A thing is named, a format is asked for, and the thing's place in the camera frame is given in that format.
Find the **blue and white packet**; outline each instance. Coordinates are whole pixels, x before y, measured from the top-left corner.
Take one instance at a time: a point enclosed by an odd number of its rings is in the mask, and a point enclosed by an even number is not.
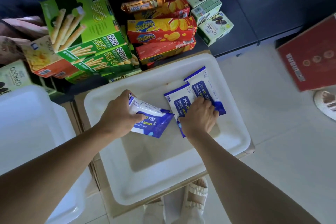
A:
[[[224,106],[219,100],[216,91],[210,82],[205,66],[189,75],[184,79],[184,81],[190,84],[196,97],[202,96],[206,100],[210,100],[212,105],[215,107],[215,110],[219,112],[219,115],[226,114]]]
[[[170,110],[150,105],[131,94],[128,104],[130,114],[142,113],[146,116],[143,121],[134,125],[132,132],[160,138],[174,116],[173,113],[169,113]]]
[[[168,100],[170,108],[175,115],[175,119],[181,131],[182,137],[186,137],[182,132],[182,126],[178,121],[178,118],[186,116],[191,103],[195,100],[195,95],[191,90],[190,84],[186,83],[185,85],[164,94],[164,96]]]

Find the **leg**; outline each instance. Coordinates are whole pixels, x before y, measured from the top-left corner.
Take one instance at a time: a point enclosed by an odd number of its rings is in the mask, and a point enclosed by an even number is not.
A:
[[[173,224],[204,224],[202,214],[207,195],[208,183],[205,177],[187,185],[181,217]]]
[[[165,213],[164,204],[161,199],[157,199],[148,205],[144,205],[145,213],[143,215],[143,224],[164,224]]]

